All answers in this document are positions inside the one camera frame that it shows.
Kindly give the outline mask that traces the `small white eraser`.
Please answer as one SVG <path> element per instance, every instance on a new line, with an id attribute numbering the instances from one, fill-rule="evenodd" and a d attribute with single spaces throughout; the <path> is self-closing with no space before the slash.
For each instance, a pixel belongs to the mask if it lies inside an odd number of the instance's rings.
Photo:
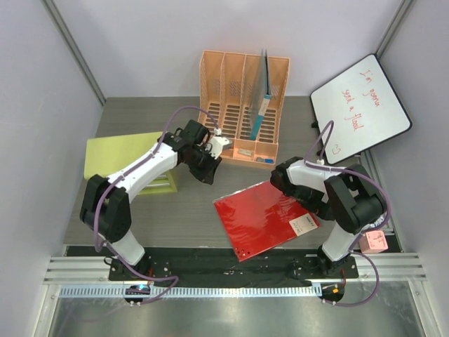
<path id="1" fill-rule="evenodd" d="M 248 156 L 248 157 L 251 157 L 251 156 L 253 155 L 253 152 L 252 152 L 252 151 L 250 151 L 250 150 L 245 150 L 245 149 L 239 149 L 239 150 L 238 150 L 238 153 L 239 153 L 239 154 L 242 154 L 242 155 L 245 155 L 245 156 Z"/>

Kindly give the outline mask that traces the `blue patterned tape roll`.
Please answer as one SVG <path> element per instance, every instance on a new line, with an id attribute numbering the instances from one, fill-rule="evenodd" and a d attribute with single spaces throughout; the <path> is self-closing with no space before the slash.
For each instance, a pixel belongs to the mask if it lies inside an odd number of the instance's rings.
<path id="1" fill-rule="evenodd" d="M 374 223 L 371 224 L 371 228 L 379 227 L 384 222 L 385 215 L 382 214 Z"/>

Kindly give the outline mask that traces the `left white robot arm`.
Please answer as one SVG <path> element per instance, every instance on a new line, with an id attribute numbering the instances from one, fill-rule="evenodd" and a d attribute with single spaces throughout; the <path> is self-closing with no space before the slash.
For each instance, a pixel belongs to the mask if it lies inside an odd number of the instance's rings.
<path id="1" fill-rule="evenodd" d="M 135 280 L 149 273 L 149 256 L 130 230 L 130 204 L 161 174 L 186 164 L 200 182 L 213 184 L 221 154 L 231 147 L 221 129 L 209 131 L 190 120 L 184 128 L 164 133 L 139 159 L 107 177 L 95 174 L 88 179 L 80 220 L 95 235 L 99 246 L 108 245 L 120 258 L 125 271 Z"/>

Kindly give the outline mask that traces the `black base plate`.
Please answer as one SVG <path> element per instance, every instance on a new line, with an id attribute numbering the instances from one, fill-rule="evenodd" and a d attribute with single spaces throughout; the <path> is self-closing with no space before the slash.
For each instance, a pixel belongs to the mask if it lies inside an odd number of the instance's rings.
<path id="1" fill-rule="evenodd" d="M 272 249 L 243 262 L 232 249 L 147 248 L 147 267 L 139 272 L 153 278 L 179 278 L 177 287 L 276 288 L 306 286 L 318 279 L 357 279 L 353 257 L 327 274 L 310 249 Z"/>

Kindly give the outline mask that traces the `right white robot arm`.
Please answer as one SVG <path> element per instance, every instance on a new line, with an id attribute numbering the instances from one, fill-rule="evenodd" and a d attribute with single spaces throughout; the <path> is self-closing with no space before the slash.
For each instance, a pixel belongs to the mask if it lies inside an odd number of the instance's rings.
<path id="1" fill-rule="evenodd" d="M 275 167 L 270 183 L 334 228 L 317 250 L 317 269 L 333 277 L 346 263 L 362 233 L 389 213 L 381 187 L 360 164 L 327 167 L 293 157 Z"/>

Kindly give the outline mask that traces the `green metal drawer cabinet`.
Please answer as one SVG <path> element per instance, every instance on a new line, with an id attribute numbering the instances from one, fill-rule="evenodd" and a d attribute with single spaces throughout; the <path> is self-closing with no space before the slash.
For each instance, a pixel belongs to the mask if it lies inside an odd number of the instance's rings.
<path id="1" fill-rule="evenodd" d="M 109 176 L 139 159 L 157 143 L 162 132 L 88 139 L 83 177 Z"/>

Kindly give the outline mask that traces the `small whiteboard with writing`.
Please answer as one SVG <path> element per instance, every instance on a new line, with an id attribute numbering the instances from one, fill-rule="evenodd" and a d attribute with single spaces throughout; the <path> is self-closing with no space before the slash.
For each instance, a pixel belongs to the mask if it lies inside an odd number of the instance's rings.
<path id="1" fill-rule="evenodd" d="M 310 95 L 320 131 L 333 131 L 326 159 L 335 165 L 394 138 L 413 125 L 374 54 L 367 55 Z"/>

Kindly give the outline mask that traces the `red A4 folder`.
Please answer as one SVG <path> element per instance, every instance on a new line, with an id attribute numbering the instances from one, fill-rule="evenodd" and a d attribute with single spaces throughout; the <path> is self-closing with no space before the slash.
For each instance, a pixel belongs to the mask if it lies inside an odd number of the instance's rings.
<path id="1" fill-rule="evenodd" d="M 268 181 L 222 197 L 214 206 L 241 262 L 320 227 L 316 216 Z"/>

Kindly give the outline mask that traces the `teal A4 folder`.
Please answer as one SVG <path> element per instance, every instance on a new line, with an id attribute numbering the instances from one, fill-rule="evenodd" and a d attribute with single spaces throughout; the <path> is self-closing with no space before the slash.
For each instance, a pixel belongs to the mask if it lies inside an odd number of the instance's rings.
<path id="1" fill-rule="evenodd" d="M 252 87 L 250 103 L 250 140 L 256 140 L 268 105 L 272 99 L 267 49 L 262 49 Z"/>

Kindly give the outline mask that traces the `orange plastic file organizer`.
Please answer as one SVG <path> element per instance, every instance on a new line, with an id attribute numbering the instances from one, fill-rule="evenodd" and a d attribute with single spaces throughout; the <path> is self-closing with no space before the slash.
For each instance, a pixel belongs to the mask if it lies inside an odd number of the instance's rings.
<path id="1" fill-rule="evenodd" d="M 250 103 L 259 55 L 204 51 L 199 64 L 200 107 L 212 117 L 200 113 L 198 122 L 212 131 L 217 122 L 232 147 L 221 157 L 225 162 L 272 170 L 279 150 L 279 129 L 288 84 L 290 59 L 269 56 L 272 99 L 268 105 L 256 140 L 250 140 Z M 251 157 L 239 149 L 253 152 Z M 274 160 L 274 164 L 256 162 L 257 157 Z"/>

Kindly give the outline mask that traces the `pink cube block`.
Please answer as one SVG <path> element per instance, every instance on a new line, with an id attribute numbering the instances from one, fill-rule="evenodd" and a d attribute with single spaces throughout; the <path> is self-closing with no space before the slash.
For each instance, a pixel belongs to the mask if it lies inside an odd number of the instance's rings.
<path id="1" fill-rule="evenodd" d="M 388 249 L 387 239 L 381 230 L 365 233 L 358 243 L 362 253 L 381 253 Z"/>

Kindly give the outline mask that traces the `blue and grey marker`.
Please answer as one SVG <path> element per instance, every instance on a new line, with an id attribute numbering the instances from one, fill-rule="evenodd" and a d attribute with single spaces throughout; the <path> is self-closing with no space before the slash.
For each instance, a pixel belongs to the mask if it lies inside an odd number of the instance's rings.
<path id="1" fill-rule="evenodd" d="M 262 158 L 262 157 L 257 157 L 256 158 L 256 162 L 265 163 L 265 164 L 274 164 L 274 160 L 273 159 Z"/>

